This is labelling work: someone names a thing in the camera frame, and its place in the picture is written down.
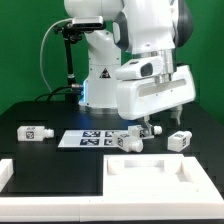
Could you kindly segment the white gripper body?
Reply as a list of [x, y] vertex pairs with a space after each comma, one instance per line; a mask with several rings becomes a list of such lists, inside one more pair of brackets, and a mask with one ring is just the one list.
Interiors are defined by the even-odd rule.
[[153, 78], [121, 81], [117, 86], [118, 114], [126, 120], [152, 115], [195, 99], [194, 80], [188, 65], [180, 66], [171, 81]]

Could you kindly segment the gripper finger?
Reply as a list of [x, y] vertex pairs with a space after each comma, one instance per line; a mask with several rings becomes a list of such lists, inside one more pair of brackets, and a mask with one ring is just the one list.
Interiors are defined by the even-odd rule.
[[150, 116], [146, 115], [144, 117], [144, 129], [145, 133], [149, 138], [153, 138], [153, 126], [150, 124]]
[[182, 106], [178, 105], [171, 109], [171, 118], [176, 120], [178, 125], [181, 124]]

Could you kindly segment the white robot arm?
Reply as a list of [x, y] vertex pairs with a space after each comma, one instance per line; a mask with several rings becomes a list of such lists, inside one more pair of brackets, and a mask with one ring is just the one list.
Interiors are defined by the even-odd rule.
[[64, 7], [88, 42], [82, 109], [125, 120], [173, 109], [179, 118], [195, 99], [190, 68], [175, 63], [194, 29], [185, 0], [64, 0]]

